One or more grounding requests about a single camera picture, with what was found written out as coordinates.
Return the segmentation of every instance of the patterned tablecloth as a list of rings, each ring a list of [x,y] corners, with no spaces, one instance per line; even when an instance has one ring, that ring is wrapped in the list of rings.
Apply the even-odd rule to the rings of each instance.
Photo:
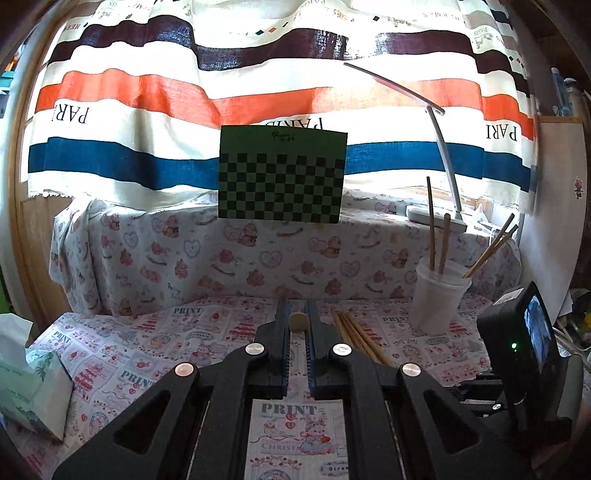
[[[418,363],[444,385],[489,368],[476,330],[476,317],[489,304],[466,294],[449,333],[430,337],[407,323],[409,299],[318,301],[322,321],[333,323],[332,312],[350,311],[395,365]],[[298,302],[292,302],[292,310],[297,309]],[[39,476],[49,479],[59,463],[175,364],[203,367],[221,361],[252,342],[257,327],[272,321],[275,310],[275,300],[212,297],[138,317],[66,313],[34,342],[57,351],[74,379],[64,442],[51,443],[11,422],[7,432]],[[275,478],[270,471],[277,469],[283,473],[275,473],[276,478],[282,480],[346,475],[340,401],[310,398],[306,373],[304,340],[292,335],[288,396],[273,404],[255,402],[245,479]]]
[[[213,194],[148,213],[82,198],[56,217],[50,276],[74,312],[116,316],[205,296],[412,297],[428,227],[396,211],[398,203],[350,192],[337,225],[218,219]],[[473,229],[452,235],[448,258],[470,266],[488,242]],[[471,291],[496,300],[520,275],[511,241],[473,277]]]

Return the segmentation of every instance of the striped curtain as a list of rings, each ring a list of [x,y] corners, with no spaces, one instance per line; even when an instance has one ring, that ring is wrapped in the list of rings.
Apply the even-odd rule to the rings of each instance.
[[[146,208],[216,189],[221,125],[348,132],[348,175],[443,171],[424,108],[344,61],[446,109],[460,187],[484,182],[508,204],[530,189],[534,110],[498,0],[105,0],[92,11],[74,11],[43,78],[31,195]]]

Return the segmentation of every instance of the dark purple stripe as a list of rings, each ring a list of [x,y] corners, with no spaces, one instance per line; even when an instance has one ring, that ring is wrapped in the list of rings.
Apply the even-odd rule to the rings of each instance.
[[[114,42],[143,47],[153,41],[169,41],[190,48],[197,57],[200,70],[230,70],[260,65],[271,59],[354,60],[382,54],[423,55],[434,52],[455,52],[474,58],[479,73],[502,70],[515,80],[518,91],[530,94],[523,75],[513,72],[506,55],[496,50],[474,53],[468,37],[461,33],[428,30],[417,33],[381,33],[373,43],[356,42],[351,38],[325,30],[297,28],[281,38],[258,47],[211,48],[196,45],[193,29],[185,20],[172,15],[150,18],[147,24],[124,20],[114,27],[90,25],[79,40],[58,43],[49,63],[72,57],[82,45],[105,48]]]

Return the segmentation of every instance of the checkerboard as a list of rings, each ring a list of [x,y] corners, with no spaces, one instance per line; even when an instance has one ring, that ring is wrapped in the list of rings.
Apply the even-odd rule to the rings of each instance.
[[[344,175],[339,158],[222,153],[218,217],[338,223]]]

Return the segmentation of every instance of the plastic cup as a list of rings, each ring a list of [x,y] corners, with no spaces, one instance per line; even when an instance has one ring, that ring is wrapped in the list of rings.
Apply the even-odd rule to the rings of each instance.
[[[419,260],[417,285],[410,307],[413,329],[428,335],[441,335],[449,330],[460,300],[472,284],[471,278],[462,278],[466,271],[463,265],[448,260],[443,275],[439,275],[437,271],[429,270],[428,257]]]

